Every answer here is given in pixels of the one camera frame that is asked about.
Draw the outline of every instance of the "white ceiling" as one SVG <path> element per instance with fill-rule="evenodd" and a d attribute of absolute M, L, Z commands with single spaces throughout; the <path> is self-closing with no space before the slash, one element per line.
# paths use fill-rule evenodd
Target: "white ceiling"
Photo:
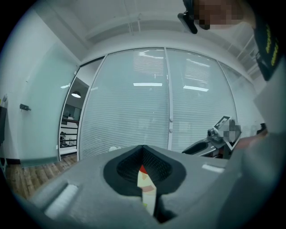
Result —
<path fill-rule="evenodd" d="M 183 0 L 43 0 L 36 7 L 44 22 L 79 59 L 94 44 L 116 35 L 130 33 L 132 36 L 146 30 L 186 32 L 177 18 L 184 10 Z M 261 75 L 249 25 L 199 30 L 198 36 L 228 50 L 253 79 Z"/>

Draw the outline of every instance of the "black sleeve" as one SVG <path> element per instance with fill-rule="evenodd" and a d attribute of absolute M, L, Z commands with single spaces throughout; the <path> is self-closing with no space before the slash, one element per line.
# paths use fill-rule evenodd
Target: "black sleeve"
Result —
<path fill-rule="evenodd" d="M 279 43 L 281 37 L 279 36 L 278 40 L 279 30 L 276 27 L 279 19 L 272 16 L 272 13 L 275 12 L 279 16 L 279 12 L 271 10 L 273 7 L 276 7 L 274 5 L 275 2 L 271 3 L 269 1 L 269 4 L 263 4 L 256 0 L 248 1 L 255 13 L 256 28 L 254 30 L 254 38 L 259 50 L 256 56 L 257 63 L 266 81 L 271 78 L 283 54 L 282 44 Z"/>

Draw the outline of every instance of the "wooden floor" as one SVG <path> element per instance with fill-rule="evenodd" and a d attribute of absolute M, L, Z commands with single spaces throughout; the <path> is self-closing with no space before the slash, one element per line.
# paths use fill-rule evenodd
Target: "wooden floor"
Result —
<path fill-rule="evenodd" d="M 62 157 L 61 162 L 21 168 L 21 165 L 8 165 L 7 183 L 14 193 L 28 199 L 44 183 L 58 176 L 76 163 L 76 154 Z"/>

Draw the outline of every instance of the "window blind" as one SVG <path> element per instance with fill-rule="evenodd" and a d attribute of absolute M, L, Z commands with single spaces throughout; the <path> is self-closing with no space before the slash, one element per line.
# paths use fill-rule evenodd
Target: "window blind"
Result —
<path fill-rule="evenodd" d="M 236 119 L 227 80 L 215 60 L 194 53 L 167 49 L 173 92 L 172 150 L 182 152 L 223 115 Z"/>
<path fill-rule="evenodd" d="M 167 148 L 169 99 L 163 49 L 110 54 L 90 90 L 80 131 L 80 159 L 117 148 Z"/>
<path fill-rule="evenodd" d="M 221 63 L 221 66 L 233 93 L 238 123 L 241 125 L 241 137 L 256 135 L 260 123 L 264 120 L 253 103 L 257 95 L 253 84 L 227 65 Z"/>

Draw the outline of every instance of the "frosted glass panel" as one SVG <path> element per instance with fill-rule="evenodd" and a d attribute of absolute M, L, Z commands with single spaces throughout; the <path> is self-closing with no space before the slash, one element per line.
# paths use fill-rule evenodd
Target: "frosted glass panel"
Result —
<path fill-rule="evenodd" d="M 108 55 L 83 112 L 80 159 L 139 144 L 167 148 L 169 99 L 164 50 Z"/>
<path fill-rule="evenodd" d="M 194 53 L 167 50 L 171 71 L 174 124 L 172 150 L 182 152 L 223 115 L 236 119 L 227 80 L 215 60 Z"/>
<path fill-rule="evenodd" d="M 242 130 L 241 137 L 256 135 L 256 131 L 260 129 L 260 123 L 263 123 L 264 120 L 253 103 L 257 96 L 254 86 L 235 70 L 227 65 L 221 65 L 233 93 L 238 123 Z"/>
<path fill-rule="evenodd" d="M 58 160 L 59 120 L 76 62 L 58 44 L 39 61 L 25 88 L 19 109 L 19 156 L 21 166 L 35 166 Z"/>

